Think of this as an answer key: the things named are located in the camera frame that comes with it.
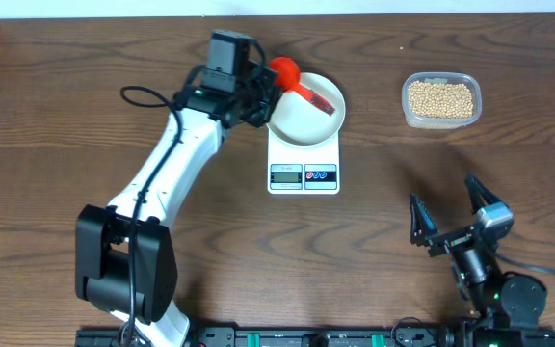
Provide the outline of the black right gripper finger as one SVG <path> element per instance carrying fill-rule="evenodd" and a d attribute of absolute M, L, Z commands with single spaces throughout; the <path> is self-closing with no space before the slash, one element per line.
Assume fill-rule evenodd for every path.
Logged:
<path fill-rule="evenodd" d="M 438 236 L 438 228 L 423 201 L 415 194 L 409 196 L 411 231 L 410 242 L 416 246 L 429 246 Z"/>
<path fill-rule="evenodd" d="M 476 214 L 480 209 L 501 202 L 474 174 L 470 174 L 464 184 L 468 191 L 471 213 Z"/>

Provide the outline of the red plastic measuring scoop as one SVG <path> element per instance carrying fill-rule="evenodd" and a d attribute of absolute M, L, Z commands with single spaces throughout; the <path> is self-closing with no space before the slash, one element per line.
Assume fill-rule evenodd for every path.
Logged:
<path fill-rule="evenodd" d="M 277 73 L 276 83 L 285 93 L 294 92 L 318 110 L 332 116 L 335 108 L 322 96 L 301 84 L 299 66 L 287 57 L 277 57 L 270 62 L 270 69 Z"/>

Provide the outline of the pile of dried soybeans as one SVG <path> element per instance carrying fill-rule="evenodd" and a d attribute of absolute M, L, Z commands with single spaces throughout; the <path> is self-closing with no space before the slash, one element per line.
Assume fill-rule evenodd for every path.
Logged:
<path fill-rule="evenodd" d="M 417 116 L 466 119 L 473 116 L 472 91 L 465 84 L 414 81 L 407 88 L 408 105 Z"/>

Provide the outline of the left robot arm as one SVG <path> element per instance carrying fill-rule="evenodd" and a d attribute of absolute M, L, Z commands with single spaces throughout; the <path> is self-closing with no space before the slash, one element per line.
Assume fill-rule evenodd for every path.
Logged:
<path fill-rule="evenodd" d="M 177 268 L 171 228 L 205 164 L 230 130 L 269 122 L 281 95 L 277 75 L 253 37 L 216 30 L 205 64 L 193 67 L 171 97 L 138 85 L 130 92 L 155 97 L 168 122 L 132 181 L 105 207 L 86 205 L 75 224 L 75 293 L 121 320 L 113 331 L 80 330 L 78 346 L 182 346 L 190 319 L 173 300 Z"/>

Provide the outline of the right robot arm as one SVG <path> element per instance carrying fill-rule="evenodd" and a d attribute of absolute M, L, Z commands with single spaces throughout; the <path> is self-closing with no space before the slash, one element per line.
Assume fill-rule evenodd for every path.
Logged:
<path fill-rule="evenodd" d="M 415 194 L 409 196 L 411 243 L 426 247 L 431 257 L 452 257 L 456 286 L 478 314 L 442 327 L 436 345 L 555 346 L 555 333 L 539 324 L 546 305 L 544 284 L 528 275 L 503 272 L 497 262 L 498 241 L 511 230 L 513 212 L 476 176 L 468 176 L 465 186 L 475 220 L 444 234 L 424 202 Z"/>

